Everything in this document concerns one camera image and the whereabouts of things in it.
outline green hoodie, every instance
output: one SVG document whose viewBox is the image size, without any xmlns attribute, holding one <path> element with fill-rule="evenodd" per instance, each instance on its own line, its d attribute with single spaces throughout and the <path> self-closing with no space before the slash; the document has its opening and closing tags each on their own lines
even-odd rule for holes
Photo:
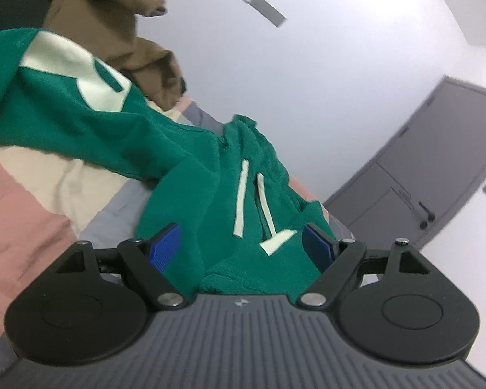
<svg viewBox="0 0 486 389">
<path fill-rule="evenodd" d="M 182 246 L 164 275 L 186 297 L 286 293 L 294 300 L 319 276 L 301 234 L 314 222 L 332 235 L 321 206 L 290 189 L 253 120 L 235 116 L 223 137 L 177 124 L 120 73 L 52 32 L 0 32 L 0 145 L 157 179 L 137 236 L 180 224 Z"/>
</svg>

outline gray ribbed panel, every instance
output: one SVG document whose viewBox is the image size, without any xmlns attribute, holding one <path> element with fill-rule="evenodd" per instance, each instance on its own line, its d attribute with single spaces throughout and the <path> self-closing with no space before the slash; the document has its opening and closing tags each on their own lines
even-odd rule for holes
<svg viewBox="0 0 486 389">
<path fill-rule="evenodd" d="M 462 361 L 393 367 L 357 352 L 318 312 L 285 296 L 199 296 L 155 316 L 124 352 L 82 367 L 21 360 L 0 389 L 484 389 Z"/>
</svg>

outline door frame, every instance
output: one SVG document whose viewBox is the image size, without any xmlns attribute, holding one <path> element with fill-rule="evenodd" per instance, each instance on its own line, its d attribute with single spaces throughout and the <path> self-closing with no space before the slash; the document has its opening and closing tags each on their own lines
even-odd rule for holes
<svg viewBox="0 0 486 389">
<path fill-rule="evenodd" d="M 438 85 L 433 89 L 430 95 L 424 100 L 423 103 L 414 111 L 414 113 L 409 117 L 409 119 L 398 129 L 396 133 L 387 141 L 387 143 L 353 176 L 351 177 L 340 189 L 338 189 L 332 196 L 330 196 L 325 202 L 324 207 L 327 209 L 328 206 L 337 199 L 343 192 L 345 192 L 353 183 L 360 177 L 374 162 L 377 161 L 379 157 L 384 154 L 384 152 L 389 149 L 389 147 L 403 134 L 408 130 L 412 121 L 418 118 L 421 113 L 427 108 L 431 103 L 434 101 L 436 94 L 441 90 L 441 88 L 445 85 L 445 83 L 450 83 L 455 86 L 459 86 L 468 90 L 472 90 L 473 92 L 480 93 L 481 95 L 486 96 L 486 88 L 483 88 L 479 85 L 475 85 L 473 83 L 455 79 L 453 77 L 444 75 L 443 78 L 439 81 Z M 441 219 L 438 219 L 431 230 L 422 236 L 418 241 L 411 242 L 411 244 L 421 250 L 426 243 L 428 243 L 431 239 L 436 236 L 441 229 L 443 229 L 449 221 L 454 218 L 454 216 L 461 210 L 461 208 L 468 202 L 468 200 L 474 195 L 477 189 L 484 183 L 486 180 L 486 165 L 482 169 L 482 171 L 475 177 L 475 179 L 470 183 L 469 187 L 466 191 L 456 200 L 456 202 L 450 206 L 450 208 L 446 211 L 446 213 L 442 216 Z"/>
</svg>

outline circular indentation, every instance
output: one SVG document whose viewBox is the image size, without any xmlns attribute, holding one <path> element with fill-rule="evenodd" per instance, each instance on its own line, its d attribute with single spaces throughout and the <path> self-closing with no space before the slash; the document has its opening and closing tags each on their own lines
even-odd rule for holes
<svg viewBox="0 0 486 389">
<path fill-rule="evenodd" d="M 316 292 L 308 292 L 301 296 L 301 303 L 311 307 L 319 307 L 326 303 L 326 297 Z"/>
<path fill-rule="evenodd" d="M 52 326 L 70 329 L 93 322 L 100 316 L 101 308 L 101 303 L 93 297 L 72 294 L 47 302 L 41 315 Z"/>
<path fill-rule="evenodd" d="M 406 246 L 408 244 L 408 239 L 401 237 L 395 240 L 398 246 Z"/>
<path fill-rule="evenodd" d="M 443 309 L 438 303 L 415 294 L 390 298 L 381 312 L 390 323 L 403 329 L 427 329 L 443 317 Z"/>
<path fill-rule="evenodd" d="M 183 303 L 183 297 L 180 294 L 175 294 L 174 292 L 165 292 L 158 296 L 157 301 L 168 307 L 177 307 Z"/>
</svg>

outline crosshair logo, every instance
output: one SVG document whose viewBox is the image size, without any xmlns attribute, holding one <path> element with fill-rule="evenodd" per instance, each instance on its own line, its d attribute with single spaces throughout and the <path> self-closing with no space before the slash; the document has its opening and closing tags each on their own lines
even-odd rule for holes
<svg viewBox="0 0 486 389">
<path fill-rule="evenodd" d="M 236 304 L 238 307 L 245 307 L 248 304 L 248 300 L 245 300 L 244 298 L 240 298 L 239 300 L 234 301 L 234 304 Z"/>
</svg>

